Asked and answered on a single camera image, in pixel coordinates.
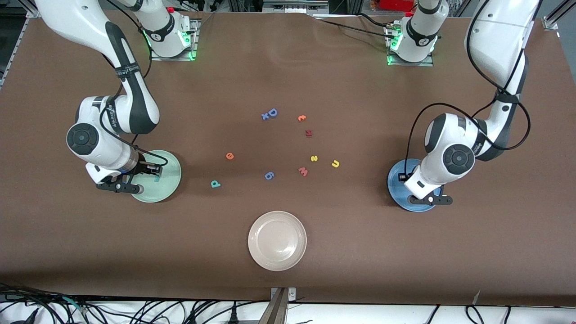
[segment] power cord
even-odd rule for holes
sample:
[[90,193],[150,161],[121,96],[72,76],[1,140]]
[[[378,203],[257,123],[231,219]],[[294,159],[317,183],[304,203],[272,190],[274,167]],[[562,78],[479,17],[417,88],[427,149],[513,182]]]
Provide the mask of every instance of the power cord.
[[440,305],[436,305],[436,308],[432,311],[432,314],[430,314],[430,317],[428,318],[428,322],[426,322],[426,324],[432,323],[432,319],[434,318],[434,315],[436,315],[436,312],[438,311],[439,308]]
[[218,317],[218,316],[220,316],[220,315],[222,315],[222,314],[224,314],[224,313],[232,310],[232,308],[241,307],[241,306],[245,306],[245,305],[250,305],[250,304],[254,304],[254,303],[261,303],[261,302],[269,302],[269,300],[254,300],[254,301],[252,301],[252,302],[246,302],[246,303],[240,304],[240,305],[238,305],[238,306],[232,306],[232,307],[230,307],[230,308],[227,308],[227,309],[225,309],[225,310],[223,310],[223,311],[221,311],[221,312],[213,315],[213,316],[210,317],[209,319],[207,319],[207,320],[205,320],[204,322],[202,322],[202,324],[208,324],[208,322],[210,322],[210,321],[212,321],[214,318],[216,318],[216,317]]
[[377,32],[367,31],[367,30],[365,30],[365,29],[356,28],[356,27],[352,27],[352,26],[348,26],[348,25],[343,25],[343,24],[338,24],[337,22],[327,21],[327,20],[324,20],[324,19],[321,19],[320,21],[325,22],[325,23],[327,23],[327,24],[336,25],[336,26],[339,26],[339,27],[344,27],[344,28],[348,28],[348,29],[353,29],[353,30],[355,30],[355,31],[359,31],[359,32],[363,32],[363,33],[368,33],[368,34],[372,34],[372,35],[378,35],[378,36],[382,36],[382,37],[385,37],[385,38],[394,38],[394,36],[392,36],[392,35],[386,35],[386,34],[383,34],[383,33],[377,33]]
[[196,305],[199,302],[194,303],[194,306],[192,306],[192,310],[190,311],[190,315],[188,317],[186,317],[186,319],[184,320],[183,324],[196,324],[196,318],[204,311],[206,311],[210,306],[215,305],[218,303],[218,301],[216,300],[209,300],[207,302],[204,302],[203,304],[201,304],[198,309],[196,309]]
[[374,25],[376,25],[376,26],[379,26],[379,27],[386,27],[386,25],[391,24],[391,23],[394,22],[394,21],[392,20],[391,22],[387,22],[387,23],[383,24],[383,23],[381,23],[381,22],[378,22],[378,21],[372,19],[372,17],[368,16],[367,14],[361,13],[361,12],[359,12],[359,13],[357,13],[357,14],[355,14],[355,15],[356,15],[356,16],[362,16],[362,17],[368,19],[368,21],[370,21],[372,24],[374,24]]
[[234,301],[234,305],[232,306],[232,314],[230,314],[228,324],[238,324],[238,323],[240,323],[240,321],[238,320],[238,314],[236,313],[236,301]]
[[115,4],[111,0],[106,0],[106,2],[110,3],[116,9],[120,10],[126,17],[128,17],[128,19],[130,19],[134,23],[134,25],[136,25],[136,27],[138,27],[138,30],[140,30],[140,26],[138,25],[138,23],[132,17],[130,17],[130,15],[126,11],[124,11],[122,8],[120,8],[117,4]]
[[[506,306],[507,310],[506,310],[506,316],[504,316],[504,324],[508,323],[508,317],[510,317],[510,312],[512,310],[512,306]],[[472,319],[472,317],[470,316],[470,309],[473,309],[474,312],[476,312],[476,316],[478,316],[478,319],[480,320],[480,324],[484,324],[484,319],[482,318],[482,316],[480,315],[480,312],[478,311],[478,309],[476,308],[476,306],[474,305],[467,305],[466,306],[466,316],[468,317],[468,319],[470,320],[470,322],[474,323],[474,324],[479,324],[478,322],[474,321]]]

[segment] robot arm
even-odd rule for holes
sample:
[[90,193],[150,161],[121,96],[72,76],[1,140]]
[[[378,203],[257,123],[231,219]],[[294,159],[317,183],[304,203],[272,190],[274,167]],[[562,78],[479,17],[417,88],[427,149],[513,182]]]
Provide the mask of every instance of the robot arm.
[[497,92],[488,119],[475,119],[480,129],[469,119],[453,114],[442,114],[430,123],[425,136],[428,154],[404,183],[418,199],[465,176],[476,159],[489,161],[503,153],[486,138],[501,147],[508,143],[510,124],[528,70],[523,49],[538,6],[539,0],[479,3],[478,19],[468,27],[470,53],[478,66],[492,74],[507,93]]
[[[104,54],[127,93],[84,99],[76,112],[75,124],[66,136],[70,150],[88,162],[88,174],[99,185],[129,171],[159,173],[160,166],[147,165],[134,148],[108,132],[147,134],[160,119],[158,107],[120,28],[106,18],[97,0],[37,0],[36,3],[43,20],[53,31]],[[136,186],[127,186],[127,190],[142,191]]]
[[400,20],[401,35],[391,49],[407,62],[424,60],[432,52],[448,9],[446,0],[418,1],[414,15]]
[[191,46],[185,37],[190,30],[190,18],[178,12],[168,12],[162,0],[119,0],[134,12],[154,52],[161,57],[171,58]]

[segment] metal bracket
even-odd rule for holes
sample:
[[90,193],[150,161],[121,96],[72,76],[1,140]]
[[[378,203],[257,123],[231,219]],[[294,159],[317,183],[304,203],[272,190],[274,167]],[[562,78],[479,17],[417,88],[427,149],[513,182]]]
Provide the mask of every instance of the metal bracket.
[[426,58],[420,62],[407,62],[403,59],[401,59],[398,54],[394,51],[392,51],[391,47],[394,45],[396,45],[398,38],[401,37],[401,35],[399,34],[399,21],[395,21],[394,24],[391,24],[388,27],[384,27],[384,34],[385,35],[392,35],[395,38],[394,39],[390,39],[390,38],[386,38],[386,54],[388,56],[388,65],[403,65],[403,66],[434,66],[434,62],[432,60],[432,53],[428,53],[428,56],[426,56]]
[[548,17],[542,17],[542,26],[544,26],[544,30],[546,31],[554,31],[558,29],[558,24],[553,23],[552,25],[548,25]]
[[440,195],[436,196],[432,193],[428,194],[423,199],[418,199],[411,195],[408,197],[408,201],[414,205],[428,205],[428,206],[436,206],[436,205],[451,205],[452,204],[452,197],[447,195]]
[[18,0],[18,2],[28,12],[26,14],[26,18],[38,18],[38,17],[40,17],[40,12],[38,11],[38,8],[36,7],[36,4],[34,4],[34,2],[32,2],[30,0]]
[[[270,289],[270,299],[274,298],[274,294],[279,288]],[[288,301],[293,302],[296,300],[296,287],[288,287]]]
[[547,31],[558,29],[556,23],[575,6],[576,0],[563,0],[552,12],[542,18],[544,29]]
[[276,288],[272,300],[268,303],[264,314],[258,324],[285,324],[288,309],[288,298],[290,288]]

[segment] brown table surface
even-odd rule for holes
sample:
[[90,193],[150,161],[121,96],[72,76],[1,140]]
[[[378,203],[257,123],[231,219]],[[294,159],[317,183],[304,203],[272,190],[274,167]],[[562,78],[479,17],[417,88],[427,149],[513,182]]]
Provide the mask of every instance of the brown table surface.
[[[136,28],[110,16],[145,69]],[[422,107],[472,113],[494,94],[465,54],[468,23],[449,18],[434,67],[416,68],[387,66],[381,37],[303,14],[214,15],[195,62],[155,61],[146,79],[161,122],[137,144],[173,152],[183,178],[168,200],[144,204],[96,190],[65,143],[80,101],[115,93],[113,71],[32,20],[0,92],[0,281],[221,299],[294,286],[304,301],[371,303],[467,304],[481,289],[483,304],[574,305],[576,88],[556,33],[540,23],[526,49],[526,143],[447,185],[452,206],[410,213],[389,196],[388,171]],[[272,108],[278,117],[263,122]],[[411,157],[424,156],[425,127],[445,111],[422,116]],[[519,111],[510,144],[525,125]],[[296,215],[308,234],[303,259],[284,272],[248,251],[252,223],[271,210]]]

